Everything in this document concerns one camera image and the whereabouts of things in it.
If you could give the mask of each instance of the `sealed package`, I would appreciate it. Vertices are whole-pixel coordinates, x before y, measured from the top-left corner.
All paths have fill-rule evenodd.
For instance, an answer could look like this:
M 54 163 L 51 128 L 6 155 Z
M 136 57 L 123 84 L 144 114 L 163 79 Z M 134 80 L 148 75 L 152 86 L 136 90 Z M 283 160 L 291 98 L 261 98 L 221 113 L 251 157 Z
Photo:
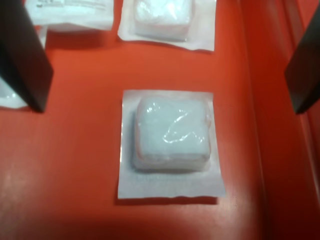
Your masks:
M 125 91 L 118 198 L 224 195 L 213 94 Z
M 26 0 L 25 7 L 36 26 L 57 32 L 110 30 L 114 0 Z
M 124 0 L 118 35 L 214 51 L 216 0 Z

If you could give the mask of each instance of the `white paper packaging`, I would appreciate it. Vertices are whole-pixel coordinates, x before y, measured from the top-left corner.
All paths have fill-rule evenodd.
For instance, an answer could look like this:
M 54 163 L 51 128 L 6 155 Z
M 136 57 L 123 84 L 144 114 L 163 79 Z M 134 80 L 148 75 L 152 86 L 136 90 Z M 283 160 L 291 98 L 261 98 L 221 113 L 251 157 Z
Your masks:
M 177 136 L 183 136 L 186 133 L 186 125 L 189 125 L 191 122 L 196 122 L 192 124 L 193 129 L 189 130 L 190 133 L 195 133 L 196 138 L 204 140 L 204 143 L 198 148 L 190 147 L 190 144 L 195 144 L 197 141 L 196 138 L 189 138 L 187 146 L 190 149 L 185 149 L 183 156 L 188 156 L 190 153 L 197 152 L 199 156 L 206 156 L 209 153 L 208 161 L 206 165 L 199 165 L 199 162 L 190 162 L 191 158 L 184 158 L 183 160 L 189 167 L 184 169 L 194 170 L 194 171 L 170 171 L 168 169 L 183 169 L 180 168 L 181 165 L 178 162 L 178 165 L 174 166 L 170 162 L 172 156 L 177 156 L 176 151 L 180 148 L 177 143 L 173 148 L 170 149 L 170 146 L 165 145 L 158 141 L 152 141 L 151 139 L 145 138 L 156 138 L 157 136 L 162 136 L 162 130 L 168 129 L 166 125 L 168 123 L 167 119 L 171 115 L 170 111 L 175 111 L 176 104 L 171 106 L 168 105 L 166 99 L 177 99 L 181 98 L 183 101 L 178 103 L 179 109 L 183 110 L 185 107 L 188 107 L 188 117 L 183 119 L 183 124 L 175 124 L 170 126 L 170 136 L 166 136 L 164 141 L 172 139 L 179 139 Z M 147 104 L 141 107 L 141 100 L 146 101 Z M 202 109 L 201 103 L 198 101 L 205 101 L 205 105 L 208 106 L 208 110 L 205 108 Z M 163 115 L 162 112 L 158 112 L 158 115 L 151 114 L 149 116 L 139 116 L 137 114 L 137 108 L 142 108 L 147 111 L 151 109 L 150 103 L 155 103 L 153 106 L 158 106 L 159 109 L 165 107 L 166 110 L 169 110 L 168 113 Z M 142 165 L 137 166 L 137 125 L 147 127 L 144 134 L 144 143 L 152 143 L 151 147 L 145 147 L 144 153 L 156 156 L 156 158 L 151 161 L 156 161 L 157 164 L 163 164 L 164 167 L 159 169 L 157 166 L 152 165 L 154 162 L 147 162 L 149 170 L 145 170 L 146 166 Z M 154 127 L 158 128 L 159 132 L 149 130 Z M 159 151 L 160 148 L 165 147 L 165 151 Z M 220 171 L 218 147 L 217 147 L 217 138 L 216 130 L 214 124 L 214 109 L 213 109 L 213 94 L 208 92 L 188 92 L 188 91 L 162 91 L 162 90 L 127 90 L 124 92 L 123 101 L 122 101 L 122 125 L 121 125 L 121 150 L 120 150 L 120 170 L 119 170 L 119 185 L 118 185 L 118 198 L 119 199 L 138 199 L 138 198 L 156 198 L 156 197 L 223 197 L 225 195 L 225 187 Z
M 119 37 L 189 50 L 215 49 L 217 0 L 123 0 Z
M 58 32 L 110 30 L 114 0 L 26 0 L 34 25 Z

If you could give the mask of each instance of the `red surface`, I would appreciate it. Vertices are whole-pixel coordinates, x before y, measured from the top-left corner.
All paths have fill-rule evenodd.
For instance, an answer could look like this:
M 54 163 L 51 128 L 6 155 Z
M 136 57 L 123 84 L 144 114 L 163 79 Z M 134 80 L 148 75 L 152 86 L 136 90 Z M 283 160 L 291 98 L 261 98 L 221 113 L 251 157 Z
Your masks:
M 310 156 L 284 78 L 292 49 L 281 13 L 287 13 L 290 1 L 266 2 L 241 1 L 271 236 L 318 239 L 319 203 Z
M 318 233 L 308 151 L 283 77 L 289 33 L 279 2 L 219 0 L 214 53 L 119 41 L 121 2 L 111 33 L 48 36 L 55 75 L 45 114 L 0 110 L 0 238 Z M 117 200 L 125 89 L 214 93 L 226 197 Z
M 298 1 L 298 6 L 303 22 L 303 27 L 306 29 L 311 18 L 319 5 L 318 0 Z M 312 106 L 306 114 L 310 131 L 310 142 L 313 147 L 313 168 L 316 175 L 318 185 L 320 184 L 320 101 Z

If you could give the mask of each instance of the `plastic wrapping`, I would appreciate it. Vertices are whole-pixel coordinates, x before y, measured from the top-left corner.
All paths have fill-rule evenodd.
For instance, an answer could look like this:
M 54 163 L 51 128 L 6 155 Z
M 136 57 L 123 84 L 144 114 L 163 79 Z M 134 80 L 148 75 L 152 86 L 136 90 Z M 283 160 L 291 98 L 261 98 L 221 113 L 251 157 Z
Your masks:
M 215 49 L 217 0 L 123 0 L 119 37 L 189 50 Z
M 225 193 L 213 94 L 125 91 L 118 198 L 222 197 Z
M 134 31 L 159 40 L 186 41 L 194 0 L 135 0 Z
M 201 99 L 143 98 L 136 111 L 134 165 L 148 170 L 208 166 L 210 110 Z
M 25 7 L 35 26 L 58 32 L 110 30 L 114 0 L 26 0 Z

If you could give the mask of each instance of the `white packet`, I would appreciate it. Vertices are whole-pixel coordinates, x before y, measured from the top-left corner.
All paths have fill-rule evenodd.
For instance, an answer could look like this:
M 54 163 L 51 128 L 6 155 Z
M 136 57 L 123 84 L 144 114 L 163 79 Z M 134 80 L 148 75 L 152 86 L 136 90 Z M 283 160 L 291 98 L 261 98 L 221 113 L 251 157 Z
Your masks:
M 135 119 L 142 99 L 150 96 L 200 99 L 207 103 L 209 125 L 209 164 L 201 171 L 145 171 L 135 165 Z M 122 101 L 121 150 L 118 199 L 223 197 L 225 187 L 221 175 L 216 129 L 214 124 L 213 94 L 208 92 L 127 90 Z
M 214 51 L 217 0 L 161 2 L 165 3 L 162 10 L 159 9 L 161 4 L 152 0 L 123 0 L 118 36 L 124 41 L 148 41 L 189 50 Z
M 47 26 L 36 27 L 36 33 L 43 48 L 47 41 Z M 11 86 L 0 75 L 0 107 L 9 109 L 19 109 L 28 106 L 28 104 L 12 89 Z
M 34 25 L 58 32 L 110 30 L 114 22 L 114 0 L 26 0 Z

